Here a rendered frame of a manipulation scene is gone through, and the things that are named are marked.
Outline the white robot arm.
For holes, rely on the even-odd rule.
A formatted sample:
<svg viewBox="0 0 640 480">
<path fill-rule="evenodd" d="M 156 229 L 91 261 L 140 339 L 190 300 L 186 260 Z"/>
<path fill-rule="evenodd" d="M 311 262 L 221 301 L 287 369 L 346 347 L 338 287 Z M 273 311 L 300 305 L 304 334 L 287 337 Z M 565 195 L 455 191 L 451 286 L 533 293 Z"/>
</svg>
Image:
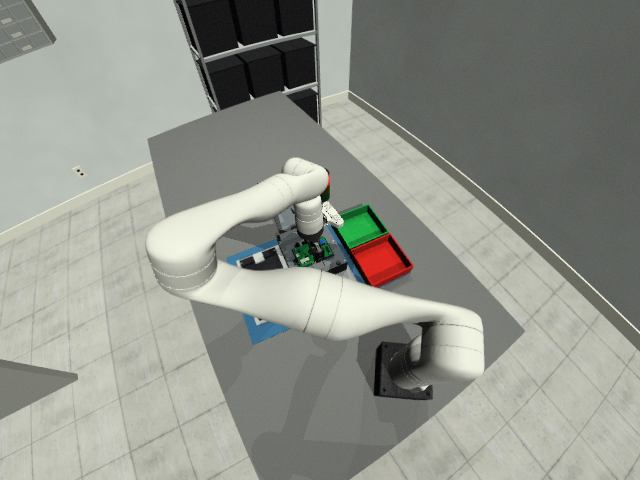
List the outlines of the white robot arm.
<svg viewBox="0 0 640 480">
<path fill-rule="evenodd" d="M 484 372 L 483 325 L 469 309 L 397 294 L 315 268 L 255 271 L 216 258 L 215 243 L 230 229 L 271 220 L 292 205 L 296 227 L 303 234 L 319 232 L 323 217 L 327 225 L 343 227 L 334 207 L 321 202 L 328 182 L 323 167 L 291 158 L 281 174 L 163 219 L 145 240 L 157 282 L 174 296 L 331 341 L 398 323 L 416 324 L 422 334 L 389 362 L 389 375 L 397 386 L 419 392 L 431 384 L 479 378 Z"/>
</svg>

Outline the green bin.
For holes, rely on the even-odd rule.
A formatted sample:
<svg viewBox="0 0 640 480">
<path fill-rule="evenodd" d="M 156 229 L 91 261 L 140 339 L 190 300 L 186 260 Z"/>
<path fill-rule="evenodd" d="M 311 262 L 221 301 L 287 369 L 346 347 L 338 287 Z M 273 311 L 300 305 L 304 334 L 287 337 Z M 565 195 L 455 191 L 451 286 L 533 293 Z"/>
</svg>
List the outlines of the green bin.
<svg viewBox="0 0 640 480">
<path fill-rule="evenodd" d="M 369 204 L 340 214 L 340 216 L 344 220 L 343 227 L 336 228 L 332 225 L 331 227 L 348 255 L 350 255 L 351 249 L 387 235 L 387 228 Z"/>
</svg>

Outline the red bin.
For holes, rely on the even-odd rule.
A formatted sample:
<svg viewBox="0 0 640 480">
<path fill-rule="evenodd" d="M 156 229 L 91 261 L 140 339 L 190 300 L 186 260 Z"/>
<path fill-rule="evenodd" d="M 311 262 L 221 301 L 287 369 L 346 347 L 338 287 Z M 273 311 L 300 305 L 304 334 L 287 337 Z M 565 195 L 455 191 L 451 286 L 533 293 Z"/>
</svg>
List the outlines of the red bin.
<svg viewBox="0 0 640 480">
<path fill-rule="evenodd" d="M 408 274 L 411 269 L 411 261 L 390 233 L 351 249 L 350 258 L 365 284 L 377 288 Z"/>
</svg>

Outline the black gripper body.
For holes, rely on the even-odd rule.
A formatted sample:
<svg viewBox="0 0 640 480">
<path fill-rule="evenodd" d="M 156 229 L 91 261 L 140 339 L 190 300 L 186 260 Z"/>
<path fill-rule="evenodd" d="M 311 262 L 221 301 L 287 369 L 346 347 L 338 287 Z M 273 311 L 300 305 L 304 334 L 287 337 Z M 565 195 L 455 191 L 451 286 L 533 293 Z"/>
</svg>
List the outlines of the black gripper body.
<svg viewBox="0 0 640 480">
<path fill-rule="evenodd" d="M 307 234 L 301 233 L 297 229 L 297 233 L 302 239 L 310 241 L 311 247 L 315 247 L 315 243 L 316 242 L 318 243 L 318 245 L 320 244 L 319 238 L 323 234 L 323 230 L 324 230 L 324 227 L 322 227 L 322 229 L 319 232 L 315 233 L 315 234 L 307 235 Z"/>
</svg>

